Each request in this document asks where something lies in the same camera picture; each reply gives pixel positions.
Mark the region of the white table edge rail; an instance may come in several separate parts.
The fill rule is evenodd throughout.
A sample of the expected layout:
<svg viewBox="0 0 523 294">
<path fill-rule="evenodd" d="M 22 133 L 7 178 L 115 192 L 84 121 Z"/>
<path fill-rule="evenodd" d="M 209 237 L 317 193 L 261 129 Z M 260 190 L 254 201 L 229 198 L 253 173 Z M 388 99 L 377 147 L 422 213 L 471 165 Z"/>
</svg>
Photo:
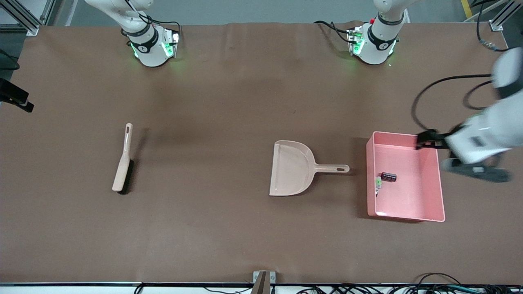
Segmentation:
<svg viewBox="0 0 523 294">
<path fill-rule="evenodd" d="M 0 294 L 250 294 L 252 283 L 0 283 Z M 276 283 L 273 294 L 523 294 L 522 285 L 458 283 Z"/>
</svg>

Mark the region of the brown table mat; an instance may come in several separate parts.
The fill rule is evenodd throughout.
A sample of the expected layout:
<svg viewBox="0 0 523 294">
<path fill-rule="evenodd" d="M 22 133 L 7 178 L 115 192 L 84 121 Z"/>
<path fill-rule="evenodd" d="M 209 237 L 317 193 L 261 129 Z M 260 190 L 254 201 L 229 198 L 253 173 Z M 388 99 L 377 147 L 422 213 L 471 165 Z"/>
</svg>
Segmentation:
<svg viewBox="0 0 523 294">
<path fill-rule="evenodd" d="M 369 66 L 317 24 L 185 26 L 178 58 L 148 68 L 116 27 L 41 28 L 11 79 L 34 111 L 0 106 L 0 281 L 523 283 L 523 148 L 508 183 L 442 172 L 444 222 L 367 214 L 366 142 L 420 132 L 411 104 L 431 82 L 491 72 L 475 30 L 406 24 Z M 280 140 L 350 171 L 270 196 Z"/>
</svg>

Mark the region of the beige plastic dustpan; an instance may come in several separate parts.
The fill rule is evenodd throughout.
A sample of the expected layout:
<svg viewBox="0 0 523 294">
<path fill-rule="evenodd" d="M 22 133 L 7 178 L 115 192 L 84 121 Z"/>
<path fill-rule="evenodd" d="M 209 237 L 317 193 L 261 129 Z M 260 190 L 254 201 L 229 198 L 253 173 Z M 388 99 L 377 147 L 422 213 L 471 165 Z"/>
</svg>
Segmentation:
<svg viewBox="0 0 523 294">
<path fill-rule="evenodd" d="M 280 140 L 273 145 L 270 196 L 294 196 L 308 189 L 316 173 L 344 174 L 348 165 L 322 165 L 309 147 L 300 142 Z"/>
</svg>

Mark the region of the aluminium frame profile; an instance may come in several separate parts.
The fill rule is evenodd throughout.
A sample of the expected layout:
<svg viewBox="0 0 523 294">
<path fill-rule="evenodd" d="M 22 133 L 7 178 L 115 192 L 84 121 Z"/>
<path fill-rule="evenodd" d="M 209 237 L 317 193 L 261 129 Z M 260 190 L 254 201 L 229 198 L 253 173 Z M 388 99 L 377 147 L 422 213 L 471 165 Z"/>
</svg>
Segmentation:
<svg viewBox="0 0 523 294">
<path fill-rule="evenodd" d="M 501 6 L 494 18 L 489 20 L 492 31 L 503 31 L 503 24 L 512 18 L 520 9 L 523 9 L 523 0 L 499 0 L 489 9 Z"/>
<path fill-rule="evenodd" d="M 36 36 L 50 22 L 57 0 L 0 0 L 0 32 Z"/>
</svg>

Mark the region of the grey metal bracket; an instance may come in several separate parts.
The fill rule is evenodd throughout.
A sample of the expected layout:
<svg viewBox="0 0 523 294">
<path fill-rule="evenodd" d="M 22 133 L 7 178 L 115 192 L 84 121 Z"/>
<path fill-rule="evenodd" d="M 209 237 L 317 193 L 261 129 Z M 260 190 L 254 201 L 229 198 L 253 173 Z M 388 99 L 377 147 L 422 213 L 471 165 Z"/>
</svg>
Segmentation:
<svg viewBox="0 0 523 294">
<path fill-rule="evenodd" d="M 270 271 L 270 294 L 273 294 L 273 286 L 276 284 L 276 272 L 274 271 Z"/>
</svg>

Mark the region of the pink plastic bin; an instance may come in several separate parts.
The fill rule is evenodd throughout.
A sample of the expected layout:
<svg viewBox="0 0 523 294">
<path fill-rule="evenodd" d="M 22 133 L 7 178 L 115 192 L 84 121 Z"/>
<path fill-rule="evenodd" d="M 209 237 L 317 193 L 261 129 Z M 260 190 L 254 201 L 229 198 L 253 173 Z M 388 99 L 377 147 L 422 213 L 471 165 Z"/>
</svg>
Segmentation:
<svg viewBox="0 0 523 294">
<path fill-rule="evenodd" d="M 376 131 L 366 144 L 367 214 L 378 218 L 443 222 L 446 219 L 438 151 L 416 149 L 417 136 Z M 397 175 L 383 182 L 382 172 Z"/>
</svg>

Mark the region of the beige hand brush black bristles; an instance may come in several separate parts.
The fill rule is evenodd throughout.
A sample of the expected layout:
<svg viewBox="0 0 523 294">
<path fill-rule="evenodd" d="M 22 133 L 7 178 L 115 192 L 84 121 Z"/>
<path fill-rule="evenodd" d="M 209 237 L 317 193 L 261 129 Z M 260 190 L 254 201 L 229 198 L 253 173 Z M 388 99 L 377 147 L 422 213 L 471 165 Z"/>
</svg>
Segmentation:
<svg viewBox="0 0 523 294">
<path fill-rule="evenodd" d="M 132 142 L 133 124 L 127 123 L 125 126 L 125 137 L 123 144 L 123 154 L 120 157 L 118 168 L 116 169 L 116 175 L 114 177 L 112 191 L 120 195 L 127 195 L 134 161 L 131 159 L 131 142 Z"/>
</svg>

